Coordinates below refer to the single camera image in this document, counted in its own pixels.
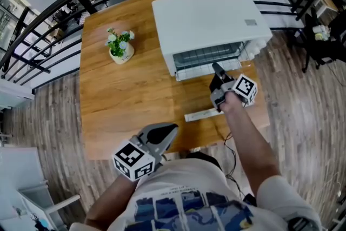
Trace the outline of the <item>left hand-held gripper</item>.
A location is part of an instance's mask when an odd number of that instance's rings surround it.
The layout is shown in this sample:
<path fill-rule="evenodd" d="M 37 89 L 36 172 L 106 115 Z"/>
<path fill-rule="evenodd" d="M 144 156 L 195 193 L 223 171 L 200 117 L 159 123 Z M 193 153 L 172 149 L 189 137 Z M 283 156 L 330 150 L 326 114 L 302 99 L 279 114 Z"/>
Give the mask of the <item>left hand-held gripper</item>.
<path fill-rule="evenodd" d="M 155 123 L 125 140 L 113 152 L 115 168 L 130 181 L 137 181 L 159 167 L 162 154 L 178 134 L 175 123 Z"/>

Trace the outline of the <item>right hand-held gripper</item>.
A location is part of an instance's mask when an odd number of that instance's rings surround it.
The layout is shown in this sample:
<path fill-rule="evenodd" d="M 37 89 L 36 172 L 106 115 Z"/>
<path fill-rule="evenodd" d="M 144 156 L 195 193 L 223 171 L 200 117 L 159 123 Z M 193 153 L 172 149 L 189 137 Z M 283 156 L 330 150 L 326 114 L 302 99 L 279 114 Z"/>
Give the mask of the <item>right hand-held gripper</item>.
<path fill-rule="evenodd" d="M 220 105 L 225 102 L 226 93 L 232 91 L 241 100 L 244 107 L 253 105 L 257 95 L 257 83 L 241 74 L 238 79 L 229 76 L 218 64 L 213 63 L 215 75 L 209 85 L 210 99 L 214 108 L 220 112 Z"/>

